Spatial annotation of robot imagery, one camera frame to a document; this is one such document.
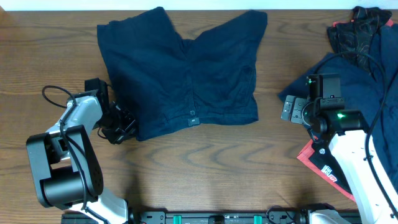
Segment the dark blue fabric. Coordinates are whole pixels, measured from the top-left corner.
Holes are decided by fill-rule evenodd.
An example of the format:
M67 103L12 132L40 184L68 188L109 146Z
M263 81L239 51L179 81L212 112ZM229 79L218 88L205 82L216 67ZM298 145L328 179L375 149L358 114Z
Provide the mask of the dark blue fabric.
M162 7L99 25L98 45L116 96L138 121L140 141L200 123L258 120L253 97L265 12L183 40Z
M369 52L386 69L388 83L391 83L382 118L372 136L377 155L398 191L398 25L383 26L380 33L374 36ZM376 81L368 72L343 58L332 59L320 69L320 73L340 74L341 94L345 98L346 109L361 110L368 124L371 124L376 115L383 91L381 74L375 65L370 64ZM316 67L317 65L279 93L279 98L284 101L287 95L307 97L305 77L312 74Z

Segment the tabletop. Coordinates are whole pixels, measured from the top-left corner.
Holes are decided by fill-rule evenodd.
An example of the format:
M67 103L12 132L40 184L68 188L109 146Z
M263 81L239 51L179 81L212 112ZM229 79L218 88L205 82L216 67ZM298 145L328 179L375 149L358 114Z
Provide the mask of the tabletop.
M167 13L184 39L194 39L243 12ZM90 141L107 188L137 210L259 211L318 202L356 209L353 201L296 159L310 138L302 126L280 120L282 102L277 97L331 52L326 28L347 21L351 12L266 12L254 93L259 121L244 126L201 124L121 145L93 131ZM42 98L41 89L58 85L78 93L84 90L84 80L99 77L108 82L96 25L142 11L0 13L0 223L59 223L63 212L37 201L25 149L29 136L45 132L63 113ZM49 91L49 97L66 99L57 91Z

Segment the white wall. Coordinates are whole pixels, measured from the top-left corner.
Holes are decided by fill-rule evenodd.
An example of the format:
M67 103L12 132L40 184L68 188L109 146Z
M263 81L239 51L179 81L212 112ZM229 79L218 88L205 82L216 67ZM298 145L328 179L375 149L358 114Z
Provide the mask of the white wall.
M352 9L355 6L398 9L398 0L0 0L6 11L223 9Z

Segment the red trim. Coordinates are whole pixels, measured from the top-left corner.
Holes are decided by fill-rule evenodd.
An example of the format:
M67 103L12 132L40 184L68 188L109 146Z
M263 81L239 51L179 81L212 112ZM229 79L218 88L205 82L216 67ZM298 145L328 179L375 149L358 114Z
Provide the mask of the red trim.
M335 189L337 189L338 191L340 191L344 196L348 197L349 199L351 199L352 201L355 202L354 196L350 193L348 193L347 191L345 191L344 189L342 189L339 185L337 185L336 183L334 183L328 176L326 176L320 169L318 169L316 167L316 165L314 165L311 161L310 161L310 157L312 156L312 154L315 152L312 147L312 140L309 141L304 148L300 151L300 153L298 154L297 158L304 163L304 165L306 165L308 168L310 168L312 171L314 171L316 174L318 174L318 176L322 177L322 179L324 179L325 181L327 181L330 185L334 186Z

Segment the wooden table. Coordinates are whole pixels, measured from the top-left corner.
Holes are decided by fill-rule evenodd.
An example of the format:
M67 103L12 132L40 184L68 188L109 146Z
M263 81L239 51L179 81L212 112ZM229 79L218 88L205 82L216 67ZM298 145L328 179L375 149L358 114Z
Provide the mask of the wooden table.
M41 96L44 85L73 93L84 80L109 81L96 25L142 11L3 12L0 26L0 223L59 223L62 211L37 201L26 139L63 113ZM170 11L183 38L243 11ZM265 210L327 202L356 208L296 159L309 140L300 125L280 120L277 93L331 51L326 28L349 11L267 11L258 51L255 97L259 121L245 126L202 124L144 142L111 145L91 135L105 186L134 208ZM65 101L60 92L52 99Z

